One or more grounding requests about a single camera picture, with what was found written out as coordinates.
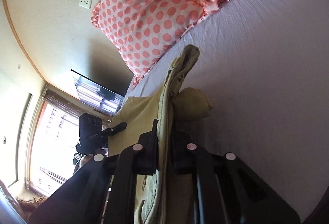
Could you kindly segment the khaki pants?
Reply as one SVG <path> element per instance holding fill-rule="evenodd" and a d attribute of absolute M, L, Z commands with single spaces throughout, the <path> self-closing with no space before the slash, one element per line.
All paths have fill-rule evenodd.
<path fill-rule="evenodd" d="M 152 129 L 158 119 L 159 168 L 155 175 L 137 177 L 133 223 L 187 223 L 192 205 L 191 175 L 175 175 L 169 163 L 169 141 L 174 120 L 197 121 L 210 115 L 209 99 L 198 89 L 181 86 L 200 55 L 187 45 L 172 61 L 160 88 L 147 97 L 129 97 L 110 126 L 127 123 L 124 131 L 108 139 L 109 156 L 120 154 L 137 143 L 139 136 Z"/>

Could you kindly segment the bright window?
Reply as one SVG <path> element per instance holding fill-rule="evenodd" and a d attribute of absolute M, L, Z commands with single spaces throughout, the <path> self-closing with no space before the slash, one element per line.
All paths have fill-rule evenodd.
<path fill-rule="evenodd" d="M 29 187 L 50 196 L 74 173 L 78 117 L 84 110 L 49 87 L 42 93 L 41 105 L 26 179 Z"/>

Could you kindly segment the glass display cabinet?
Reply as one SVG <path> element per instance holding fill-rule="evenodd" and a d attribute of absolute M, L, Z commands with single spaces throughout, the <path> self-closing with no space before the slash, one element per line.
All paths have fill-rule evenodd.
<path fill-rule="evenodd" d="M 80 101 L 94 109 L 114 116 L 122 106 L 124 97 L 97 84 L 93 80 L 70 70 Z"/>

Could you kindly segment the lavender bed sheet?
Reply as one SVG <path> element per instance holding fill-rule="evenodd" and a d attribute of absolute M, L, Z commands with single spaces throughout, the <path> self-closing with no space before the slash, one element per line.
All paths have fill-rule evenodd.
<path fill-rule="evenodd" d="M 188 44 L 200 56 L 183 87 L 213 106 L 197 142 L 234 152 L 305 220 L 328 187 L 328 0 L 227 2 L 127 95 L 152 95 Z"/>

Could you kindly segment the left polka dot pillow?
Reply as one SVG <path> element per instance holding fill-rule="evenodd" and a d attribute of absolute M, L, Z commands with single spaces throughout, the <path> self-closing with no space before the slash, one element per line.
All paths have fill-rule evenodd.
<path fill-rule="evenodd" d="M 137 85 L 189 29 L 218 10 L 217 0 L 100 0 L 91 22 L 115 45 Z"/>

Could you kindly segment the white wall socket plate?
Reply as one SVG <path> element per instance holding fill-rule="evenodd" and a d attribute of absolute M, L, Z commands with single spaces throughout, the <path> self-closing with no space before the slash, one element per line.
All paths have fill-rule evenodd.
<path fill-rule="evenodd" d="M 92 1 L 93 0 L 79 0 L 79 6 L 90 9 L 92 7 Z"/>

